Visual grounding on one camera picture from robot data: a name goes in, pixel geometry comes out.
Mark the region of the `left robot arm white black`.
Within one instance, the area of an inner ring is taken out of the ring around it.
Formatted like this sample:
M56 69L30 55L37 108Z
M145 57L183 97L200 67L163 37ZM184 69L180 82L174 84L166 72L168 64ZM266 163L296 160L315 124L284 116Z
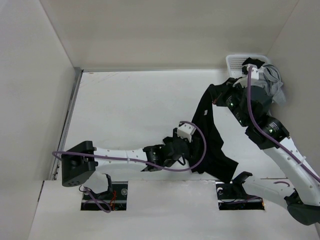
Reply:
M143 164L142 172L169 172L190 171L192 136L173 134L166 137L163 144L146 146L136 150L110 150L94 147L92 141L83 141L61 154L62 185L64 187L79 186L86 183L95 172L111 169L112 165L128 163L131 168L134 164ZM184 166L188 161L189 168L175 170L171 168L175 163Z

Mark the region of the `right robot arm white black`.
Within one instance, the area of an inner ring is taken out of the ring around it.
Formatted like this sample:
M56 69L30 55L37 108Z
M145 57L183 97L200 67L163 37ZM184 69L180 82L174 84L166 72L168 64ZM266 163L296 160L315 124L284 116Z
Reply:
M266 91L256 85L243 87L234 78L208 88L212 103L227 107L245 134L269 156L291 182L291 186L266 183L243 171L232 180L238 198L253 195L286 209L299 223L309 226L320 221L320 177L299 152L289 131L268 113L272 103Z

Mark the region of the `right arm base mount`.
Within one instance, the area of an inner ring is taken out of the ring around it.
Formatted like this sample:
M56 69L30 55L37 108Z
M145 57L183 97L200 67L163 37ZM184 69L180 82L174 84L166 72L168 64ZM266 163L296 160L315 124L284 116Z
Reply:
M237 189L232 182L217 182L215 186L220 211L265 210L265 204L261 197L244 193Z

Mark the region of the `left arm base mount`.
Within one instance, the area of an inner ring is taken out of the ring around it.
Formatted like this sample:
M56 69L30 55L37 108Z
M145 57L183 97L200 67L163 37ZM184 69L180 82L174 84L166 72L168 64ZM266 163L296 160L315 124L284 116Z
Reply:
M126 211L129 183L127 181L112 181L108 176L107 191L94 193L82 185L78 190L82 193L81 211Z

